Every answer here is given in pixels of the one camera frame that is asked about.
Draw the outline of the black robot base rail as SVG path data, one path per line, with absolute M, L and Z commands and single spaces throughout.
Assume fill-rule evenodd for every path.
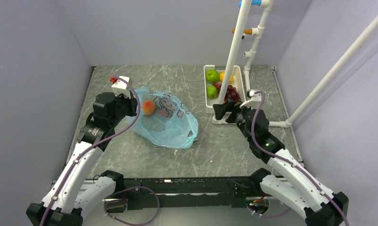
M 268 195 L 249 176 L 191 178 L 125 178 L 104 199 L 112 213 L 145 208 L 260 205 Z

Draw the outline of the dark fake fruit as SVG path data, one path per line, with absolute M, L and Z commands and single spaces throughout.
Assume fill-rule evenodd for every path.
M 241 101 L 240 94 L 238 93 L 237 89 L 232 85 L 228 85 L 224 101 L 227 101 L 229 99 L 233 101 Z

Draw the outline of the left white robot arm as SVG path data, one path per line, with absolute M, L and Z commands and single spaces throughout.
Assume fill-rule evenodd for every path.
M 90 169 L 118 135 L 115 127 L 127 116 L 137 119 L 140 100 L 136 92 L 104 92 L 96 96 L 93 111 L 82 127 L 72 155 L 51 190 L 40 203 L 31 203 L 26 215 L 34 226 L 81 226 L 87 215 L 107 196 L 125 190 L 120 173 L 106 171 L 80 192 Z

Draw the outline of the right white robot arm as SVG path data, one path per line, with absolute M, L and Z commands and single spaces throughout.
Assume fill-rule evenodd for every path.
M 298 213 L 308 226 L 348 225 L 348 197 L 324 186 L 299 164 L 273 134 L 263 110 L 228 100 L 213 105 L 216 119 L 226 113 L 227 123 L 234 123 L 249 143 L 253 155 L 280 173 L 288 182 L 281 182 L 264 168 L 249 177 L 249 190 L 254 195 L 272 195 Z

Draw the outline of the orange red fake peach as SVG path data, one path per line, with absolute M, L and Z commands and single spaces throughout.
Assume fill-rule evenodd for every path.
M 145 100 L 142 102 L 141 108 L 145 116 L 151 116 L 156 110 L 156 104 L 152 100 Z

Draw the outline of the light blue cartoon plastic bag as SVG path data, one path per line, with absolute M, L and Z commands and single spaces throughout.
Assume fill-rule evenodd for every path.
M 195 116 L 175 95 L 161 90 L 141 87 L 135 90 L 141 103 L 152 101 L 155 110 L 146 116 L 144 111 L 130 130 L 156 146 L 187 149 L 198 135 L 199 124 Z

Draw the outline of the green fake apple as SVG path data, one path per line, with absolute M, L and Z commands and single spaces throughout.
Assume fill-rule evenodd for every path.
M 217 83 L 220 81 L 220 75 L 215 69 L 209 69 L 205 73 L 205 79 L 208 83 Z

